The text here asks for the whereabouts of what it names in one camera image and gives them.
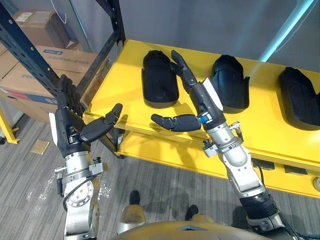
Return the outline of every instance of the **robotic hand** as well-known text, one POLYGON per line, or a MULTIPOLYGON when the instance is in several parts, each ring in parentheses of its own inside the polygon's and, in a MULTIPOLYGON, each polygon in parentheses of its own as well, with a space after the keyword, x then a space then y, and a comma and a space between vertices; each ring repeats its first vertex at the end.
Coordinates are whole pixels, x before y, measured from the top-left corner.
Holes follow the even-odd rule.
POLYGON ((99 227, 98 194, 99 174, 107 170, 100 157, 92 160, 91 142, 108 133, 118 121, 122 105, 116 104, 105 117, 88 125, 82 120, 84 112, 76 87, 65 75, 58 83, 57 107, 50 113, 53 141, 65 158, 65 166, 55 169, 57 190, 64 197, 63 207, 67 212, 64 239, 97 239, 99 227))
POLYGON ((171 57, 176 62, 171 63, 171 67, 181 78, 183 88, 196 108, 197 116, 187 114, 171 118, 153 114, 151 119, 174 132, 194 131, 202 125, 211 138, 203 141, 202 149, 209 158, 218 154, 225 165, 228 179, 244 207, 251 228, 263 235, 275 230, 285 230, 285 221, 282 221, 280 211, 253 169, 249 151, 242 146, 240 123, 227 125, 223 106, 210 80, 206 78, 203 82, 197 82, 179 53, 173 50, 171 57))

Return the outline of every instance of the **floor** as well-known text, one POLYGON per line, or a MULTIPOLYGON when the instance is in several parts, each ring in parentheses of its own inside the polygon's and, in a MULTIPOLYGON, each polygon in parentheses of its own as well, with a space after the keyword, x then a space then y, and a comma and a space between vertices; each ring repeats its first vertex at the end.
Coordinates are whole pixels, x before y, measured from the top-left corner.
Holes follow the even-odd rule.
MULTIPOLYGON (((18 122, 20 142, 0 145, 0 238, 61 240, 66 213, 57 195, 54 169, 64 160, 53 144, 50 126, 24 116, 18 122), (30 152, 37 140, 50 141, 44 155, 30 152)), ((168 167, 131 157, 118 159, 100 143, 91 148, 109 171, 101 177, 98 239, 116 234, 122 208, 132 190, 141 194, 147 221, 183 220, 188 205, 216 223, 247 228, 245 214, 225 179, 168 167)), ((292 226, 301 233, 320 233, 320 200, 269 191, 292 226)))

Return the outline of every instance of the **brown cardboard box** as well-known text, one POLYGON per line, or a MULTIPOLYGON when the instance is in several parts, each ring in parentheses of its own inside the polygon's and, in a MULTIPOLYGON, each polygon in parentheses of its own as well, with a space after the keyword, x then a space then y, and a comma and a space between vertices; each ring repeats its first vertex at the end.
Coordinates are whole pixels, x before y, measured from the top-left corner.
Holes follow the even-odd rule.
POLYGON ((64 49, 70 41, 61 20, 53 11, 22 10, 13 19, 33 45, 64 49))
POLYGON ((0 91, 0 97, 36 121, 49 123, 49 114, 40 107, 35 107, 31 101, 17 99, 2 91, 0 91))
POLYGON ((0 80, 18 63, 18 60, 0 43, 0 80))
MULTIPOLYGON (((93 53, 53 47, 37 46, 36 48, 59 77, 65 74, 75 85, 78 85, 97 56, 93 53)), ((38 121, 48 123, 48 113, 54 113, 57 109, 56 99, 21 63, 18 63, 0 80, 0 91, 23 102, 24 106, 31 107, 33 112, 41 116, 41 120, 38 116, 37 118, 31 116, 38 121)))
MULTIPOLYGON (((72 79, 77 85, 84 73, 54 69, 60 77, 62 74, 72 79)), ((46 113, 54 113, 57 109, 56 99, 25 69, 18 63, 6 76, 0 81, 0 90, 19 100, 24 100, 33 105, 34 108, 41 108, 46 113)))
POLYGON ((1 56, 5 51, 7 51, 6 47, 3 46, 3 45, 0 43, 0 56, 1 56))
POLYGON ((44 60, 54 69, 86 73, 96 59, 97 54, 60 49, 47 46, 35 46, 44 60))

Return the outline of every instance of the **white cord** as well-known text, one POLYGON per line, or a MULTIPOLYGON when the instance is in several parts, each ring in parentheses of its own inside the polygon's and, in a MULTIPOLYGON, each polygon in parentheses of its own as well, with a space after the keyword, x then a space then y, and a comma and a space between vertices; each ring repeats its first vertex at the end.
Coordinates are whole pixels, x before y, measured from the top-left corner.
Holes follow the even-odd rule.
POLYGON ((55 10, 55 12, 56 12, 56 14, 57 14, 58 17, 60 18, 60 20, 61 20, 64 24, 66 24, 66 23, 67 23, 67 14, 64 13, 64 18, 65 18, 65 20, 63 21, 62 18, 60 17, 60 15, 59 15, 59 13, 57 12, 57 9, 56 9, 54 3, 52 2, 52 0, 50 0, 50 2, 51 2, 51 4, 52 4, 52 6, 53 6, 53 8, 54 8, 54 10, 55 10))
POLYGON ((295 35, 295 33, 299 30, 299 28, 301 27, 301 25, 304 23, 304 21, 307 19, 307 17, 309 16, 309 14, 311 13, 312 9, 314 9, 314 7, 317 5, 318 0, 316 0, 312 6, 312 8, 309 10, 309 12, 307 13, 307 15, 304 17, 304 19, 301 21, 301 23, 299 24, 299 26, 296 28, 296 30, 294 30, 294 32, 291 34, 291 36, 280 46, 278 47, 274 53, 279 52, 289 41, 290 39, 295 35))

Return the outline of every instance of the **black shoe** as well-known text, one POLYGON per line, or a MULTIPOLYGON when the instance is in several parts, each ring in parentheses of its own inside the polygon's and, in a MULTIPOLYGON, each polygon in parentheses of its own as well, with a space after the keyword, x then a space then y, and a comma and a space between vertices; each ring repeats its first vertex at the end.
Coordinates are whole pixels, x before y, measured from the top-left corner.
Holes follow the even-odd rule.
POLYGON ((189 221, 190 219, 192 219, 193 215, 198 214, 199 213, 199 209, 196 205, 191 205, 188 208, 188 211, 186 211, 186 215, 185 215, 185 219, 186 221, 189 221))
POLYGON ((140 205, 140 194, 137 190, 133 190, 130 193, 129 204, 130 205, 140 205))

